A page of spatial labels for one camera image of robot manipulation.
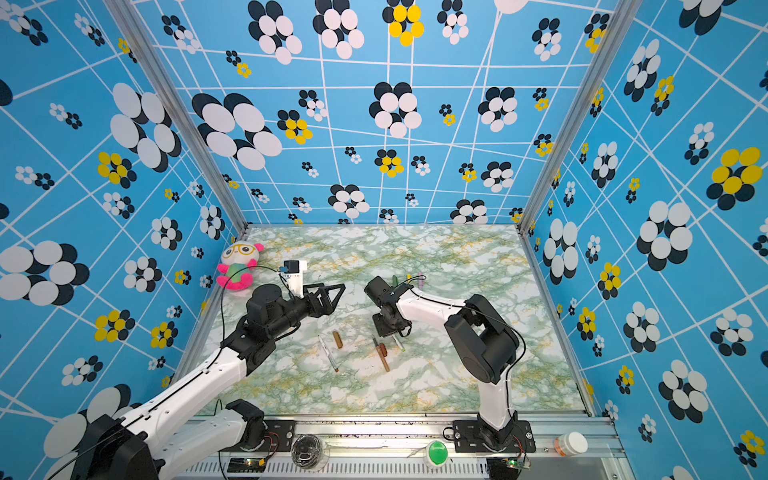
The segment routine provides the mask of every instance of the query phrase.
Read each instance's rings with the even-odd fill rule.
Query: blue wall
[[[638,478],[768,477],[768,6],[722,3],[643,3],[530,232]]]
[[[511,223],[616,4],[158,0],[135,8],[249,221]],[[218,105],[234,111],[247,104],[240,96],[259,121],[235,122]],[[487,184],[484,174],[493,174]]]
[[[0,19],[0,478],[44,478],[167,386],[233,233],[100,2]]]

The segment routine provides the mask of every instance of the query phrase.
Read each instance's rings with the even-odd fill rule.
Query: green lid
[[[443,442],[437,440],[429,444],[428,454],[435,465],[442,465],[445,460],[448,460],[448,449]]]

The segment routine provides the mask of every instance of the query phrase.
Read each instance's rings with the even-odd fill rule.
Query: white lid
[[[579,432],[569,433],[566,437],[566,441],[568,442],[568,446],[570,446],[571,449],[575,450],[577,453],[584,453],[589,447],[587,439],[584,438],[584,436]]]

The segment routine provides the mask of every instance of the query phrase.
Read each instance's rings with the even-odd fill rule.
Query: table
[[[422,272],[427,293],[453,299],[480,293],[525,337],[528,353],[510,375],[510,400],[517,409],[584,409],[514,226],[252,226],[247,240],[266,247],[260,265],[277,268],[284,260],[304,259],[305,284],[345,283],[346,292],[332,316],[305,319],[258,370],[222,392],[224,405],[243,398],[267,415],[477,412],[477,380],[444,330],[414,323],[411,335],[401,339],[405,352],[392,338],[379,338],[389,351],[389,373],[374,350],[371,315],[377,309],[363,288],[376,275],[391,282],[393,274],[402,281],[407,273]],[[280,284],[265,269],[257,269],[254,279],[254,285]],[[227,333],[245,314],[252,291],[225,293]],[[219,345],[221,329],[219,314],[200,361]],[[342,349],[336,348],[333,330],[343,339]],[[331,368],[318,335],[339,372]],[[211,415],[214,402],[200,414]]]

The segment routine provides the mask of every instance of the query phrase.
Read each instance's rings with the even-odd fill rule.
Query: panda plush toy
[[[251,270],[259,263],[259,252],[264,245],[248,242],[236,242],[229,245],[221,254],[221,263],[217,267],[222,276],[216,282],[227,290],[243,290],[253,284]]]

